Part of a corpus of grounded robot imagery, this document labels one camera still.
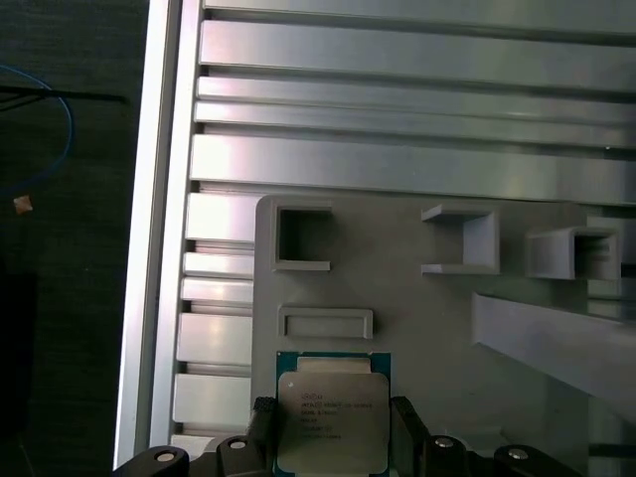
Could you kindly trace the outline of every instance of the screw head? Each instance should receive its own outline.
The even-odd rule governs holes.
[[[437,437],[435,439],[435,445],[447,449],[448,447],[453,446],[453,441],[450,440],[448,437]]]
[[[172,452],[163,452],[155,457],[155,459],[157,459],[159,462],[170,462],[174,458],[175,454],[173,454]]]
[[[523,449],[510,449],[508,455],[515,460],[526,460],[528,458],[528,452]]]

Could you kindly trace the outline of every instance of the square slot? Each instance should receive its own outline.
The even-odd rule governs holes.
[[[422,273],[498,274],[499,215],[491,209],[440,205],[423,211],[421,220],[435,225],[437,254],[444,261],[421,266]]]
[[[530,234],[528,241],[528,276],[561,280],[620,277],[616,231],[575,227]]]
[[[612,236],[574,236],[574,278],[603,280],[612,278]]]
[[[273,269],[329,271],[326,250],[335,223],[327,206],[279,206],[276,210]]]

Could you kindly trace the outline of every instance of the rectangular slot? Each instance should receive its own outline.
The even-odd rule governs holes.
[[[620,278],[618,235],[574,227],[528,235],[527,275],[560,280]]]
[[[373,311],[281,307],[278,335],[299,338],[373,339]]]

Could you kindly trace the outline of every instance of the metal surface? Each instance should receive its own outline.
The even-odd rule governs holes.
[[[209,301],[249,308],[252,284],[248,280],[206,280],[185,278],[181,297],[189,301]]]
[[[372,109],[380,113],[405,111],[427,114],[429,117],[456,115],[459,117],[455,119],[515,119],[546,122],[552,125],[629,127],[629,123],[634,119],[634,109],[631,104],[579,98],[426,89],[390,82],[376,84],[325,79],[290,81],[289,79],[201,77],[198,80],[197,96],[204,101],[225,103],[226,106],[228,103],[236,103],[247,106],[294,104],[334,108],[353,107]],[[337,110],[345,114],[350,112],[346,109]],[[311,117],[309,114],[311,111],[303,112]],[[452,117],[440,117],[440,119],[450,120]],[[589,133],[599,135],[590,128],[578,139],[585,140]]]
[[[201,47],[204,65],[604,91],[634,90],[635,59],[590,45],[224,21],[204,22]]]
[[[435,439],[435,444],[439,447],[448,448],[453,446],[453,441],[446,437],[439,437],[438,439]]]
[[[633,322],[475,295],[473,337],[636,421]]]
[[[511,120],[420,111],[354,109],[312,105],[240,104],[198,102],[195,120],[201,123],[241,123],[256,126],[294,127],[331,131],[435,137],[459,137],[503,143],[567,144],[572,146],[634,147],[636,138],[625,136],[624,124],[589,125],[547,121]]]
[[[113,468],[148,446],[156,277],[161,256],[179,10],[179,2],[154,0],[148,12]]]
[[[175,379],[175,422],[244,431],[249,408],[248,378],[177,375]]]
[[[201,15],[202,11],[198,0],[184,0],[181,13],[179,63],[168,169],[166,227],[163,236],[150,445],[165,444],[172,431],[170,416],[172,415],[172,390],[176,371],[177,319],[181,308],[179,289],[185,249],[186,190],[190,165],[188,158],[190,157],[190,139],[194,129],[191,118],[194,107],[194,75],[197,67]]]
[[[223,253],[186,253],[184,272],[209,278],[242,278],[250,280],[254,273],[254,258]]]
[[[187,363],[251,364],[251,318],[184,313],[179,320],[177,360]]]
[[[515,460],[526,460],[528,458],[528,452],[524,449],[510,449],[508,455]]]
[[[571,157],[200,134],[191,179],[624,204],[636,200],[626,184],[635,168]]]
[[[153,39],[166,31],[167,17],[156,14],[166,4],[151,2]],[[170,8],[178,13],[181,2]],[[164,121],[152,136],[143,120],[140,130],[140,151],[153,142],[170,151],[168,197],[135,196],[155,218],[167,204],[163,240],[142,250],[134,232],[147,222],[133,211],[131,259],[157,263],[163,246],[151,442],[182,431],[170,418],[173,397],[205,405],[203,395],[173,390],[176,360],[184,360],[179,370],[202,374],[209,390],[223,385],[215,375],[249,370],[245,321],[236,330],[224,325],[227,341],[206,350],[204,317],[251,313],[254,210],[264,194],[636,203],[634,15],[631,0],[607,8],[593,0],[185,0],[179,42],[149,41],[146,62],[150,84],[149,65],[179,44],[174,131]],[[154,78],[174,85],[170,75]],[[144,84],[144,97],[159,98],[158,83]],[[161,99],[153,107],[164,117],[173,101]],[[138,170],[152,171],[152,157],[144,154],[149,163]],[[129,389],[135,368],[146,366],[136,363],[138,350],[152,346],[140,341],[155,307],[157,269],[148,270],[133,265],[128,275],[127,300],[145,303],[127,304],[124,328],[122,362],[130,364],[119,405],[133,419],[148,408]],[[627,282],[597,296],[625,297],[633,291]],[[184,304],[189,313],[181,313]],[[124,439],[133,435],[118,429]],[[219,430],[190,422],[183,431]]]
[[[459,24],[468,32],[475,27],[498,26],[506,29],[538,29],[565,32],[611,32],[633,34],[629,20],[636,15],[630,0],[612,2],[612,8],[597,8],[594,2],[566,0],[490,0],[486,4],[461,0],[205,0],[207,8],[220,14],[256,12],[342,16],[362,19],[426,22],[440,26]]]
[[[226,157],[208,156],[212,162]],[[259,195],[190,194],[188,200],[187,239],[254,241],[254,219],[244,211],[254,210]]]

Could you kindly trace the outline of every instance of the metal frame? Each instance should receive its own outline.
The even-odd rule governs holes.
[[[545,9],[537,0],[490,3],[506,8],[468,8],[443,0],[151,0],[115,465],[150,444],[187,433],[195,439],[218,437],[228,422],[201,413],[197,422],[189,422],[179,412],[203,409],[211,399],[226,396],[230,382],[248,388],[253,218],[262,195],[321,195],[335,189],[354,194],[358,189],[381,195],[557,200],[588,204],[598,215],[634,217],[625,207],[636,201],[630,187],[636,167],[627,160],[634,144],[628,134],[631,106],[621,102],[633,98],[630,83],[615,83],[612,89],[603,76],[585,70],[580,73],[589,88],[577,87],[571,83],[577,69],[555,60],[553,47],[579,44],[578,51],[589,46],[595,55],[601,46],[634,46],[626,12],[636,11],[636,5],[620,0],[615,9],[598,11],[583,2],[572,17],[573,0],[549,15],[541,14]],[[219,28],[203,22],[206,8],[214,10]],[[519,15],[511,15],[513,10]],[[214,38],[202,37],[206,23]],[[316,32],[327,38],[373,37],[390,57],[405,41],[395,32],[410,38],[448,36],[453,45],[458,37],[479,40],[470,45],[490,44],[488,38],[500,46],[513,40],[510,48],[503,45],[493,67],[512,75],[506,60],[515,57],[516,48],[522,43],[533,51],[540,47],[537,51],[547,51],[555,68],[567,73],[562,78],[572,88],[553,87],[546,79],[533,86],[546,95],[519,94],[521,75],[520,83],[495,78],[484,87],[453,77],[443,84],[448,89],[437,89],[429,86],[436,85],[432,80],[438,72],[424,69],[416,71],[423,81],[418,87],[404,88],[404,78],[392,71],[369,82],[378,72],[375,53],[363,52],[371,58],[362,65],[368,77],[349,75],[357,66],[343,61],[339,51],[322,48],[322,42],[308,41],[305,27],[314,37]],[[259,41],[253,35],[258,32],[272,35]],[[281,32],[295,32],[293,51],[289,41],[278,44]],[[200,41],[218,53],[202,59]],[[423,39],[413,41],[407,43],[417,53]],[[486,65],[491,50],[480,52],[485,56],[474,62]],[[620,70],[623,57],[611,58],[615,64],[609,57],[605,64]],[[454,68],[440,61],[445,71]],[[330,71],[316,72],[317,65]],[[458,76],[474,80],[464,73]],[[513,121],[513,144],[508,129],[497,131],[499,120]],[[467,139],[453,142],[462,136]],[[486,150],[473,149],[484,138],[495,141],[486,141]],[[541,147],[535,147],[537,141]],[[603,296],[625,298],[626,281]],[[189,309],[181,310],[182,303]],[[240,350],[230,353],[229,343]],[[177,386],[189,380],[196,392],[179,396],[188,388]],[[219,412],[223,417],[232,413],[233,425],[240,425],[247,409],[230,406]]]
[[[185,251],[186,205],[190,173],[190,148],[194,123],[195,72],[198,67],[199,28],[203,16],[200,0],[184,0],[181,14],[179,63],[175,89],[166,227],[163,236],[161,294],[157,320],[150,445],[165,444],[172,430],[175,348]]]
[[[181,2],[152,0],[126,274],[113,468],[148,447],[156,296]]]

